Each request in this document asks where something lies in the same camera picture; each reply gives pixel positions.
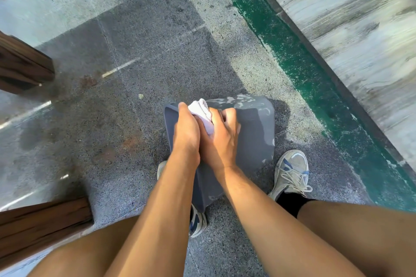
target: rag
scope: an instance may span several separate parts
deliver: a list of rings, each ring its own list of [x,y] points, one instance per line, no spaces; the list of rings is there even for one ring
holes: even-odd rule
[[[212,114],[208,108],[207,102],[204,99],[193,101],[189,106],[191,114],[197,115],[204,123],[207,134],[211,136],[214,133],[214,124],[212,123]]]

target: hand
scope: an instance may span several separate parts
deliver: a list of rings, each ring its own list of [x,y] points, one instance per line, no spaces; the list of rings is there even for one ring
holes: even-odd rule
[[[198,121],[200,129],[200,154],[205,163],[209,164],[214,173],[227,168],[236,167],[237,139],[241,125],[237,121],[234,108],[219,110],[209,108],[212,113],[214,134],[209,137],[202,121]]]
[[[175,124],[174,146],[172,152],[180,152],[180,155],[182,156],[184,154],[196,156],[199,164],[200,156],[198,150],[200,132],[198,123],[196,122],[195,117],[190,113],[188,106],[185,103],[180,102],[178,109],[179,119]]]

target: person's right hand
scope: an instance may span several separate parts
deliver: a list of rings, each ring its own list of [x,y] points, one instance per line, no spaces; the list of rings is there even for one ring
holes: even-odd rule
[[[220,112],[212,107],[212,123],[214,134],[209,137],[202,121],[198,121],[200,129],[200,155],[214,173],[227,168],[236,167],[237,138],[241,125],[237,121],[237,112],[234,108]]]

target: bare skin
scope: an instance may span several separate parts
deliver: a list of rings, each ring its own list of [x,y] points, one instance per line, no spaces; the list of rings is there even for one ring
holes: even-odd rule
[[[120,221],[54,250],[30,277],[181,276],[200,155],[214,170],[270,276],[414,275],[414,214],[311,201],[297,220],[236,166],[240,125],[234,109],[211,109],[214,138],[186,105],[179,109],[174,150],[138,220]]]

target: person's left hand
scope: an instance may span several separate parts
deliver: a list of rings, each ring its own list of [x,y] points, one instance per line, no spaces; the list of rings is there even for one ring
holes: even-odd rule
[[[173,151],[185,151],[186,154],[196,156],[199,162],[200,131],[197,120],[201,120],[190,113],[185,103],[180,102],[178,108],[179,119],[175,124]]]

